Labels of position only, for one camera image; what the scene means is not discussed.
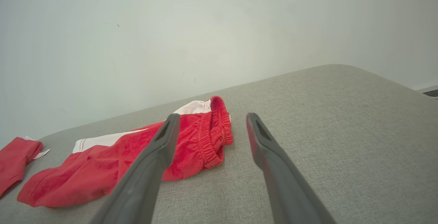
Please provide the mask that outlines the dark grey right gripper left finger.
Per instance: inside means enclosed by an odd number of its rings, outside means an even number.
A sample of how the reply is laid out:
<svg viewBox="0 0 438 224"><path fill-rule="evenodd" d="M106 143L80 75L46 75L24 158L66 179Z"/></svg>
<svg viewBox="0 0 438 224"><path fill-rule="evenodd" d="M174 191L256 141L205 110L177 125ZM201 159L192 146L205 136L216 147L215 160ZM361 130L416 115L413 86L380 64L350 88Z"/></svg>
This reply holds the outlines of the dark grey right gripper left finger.
<svg viewBox="0 0 438 224"><path fill-rule="evenodd" d="M171 114L117 183L92 224L150 224L164 171L174 159L180 115Z"/></svg>

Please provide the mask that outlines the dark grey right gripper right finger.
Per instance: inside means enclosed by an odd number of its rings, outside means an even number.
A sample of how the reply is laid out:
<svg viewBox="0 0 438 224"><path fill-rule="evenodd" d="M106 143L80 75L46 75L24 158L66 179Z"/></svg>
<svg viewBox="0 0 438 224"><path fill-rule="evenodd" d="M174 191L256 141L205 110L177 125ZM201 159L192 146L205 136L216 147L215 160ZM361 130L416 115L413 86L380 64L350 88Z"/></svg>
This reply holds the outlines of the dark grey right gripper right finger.
<svg viewBox="0 0 438 224"><path fill-rule="evenodd" d="M255 164L262 170L276 224L334 224L335 220L256 113L246 117Z"/></svg>

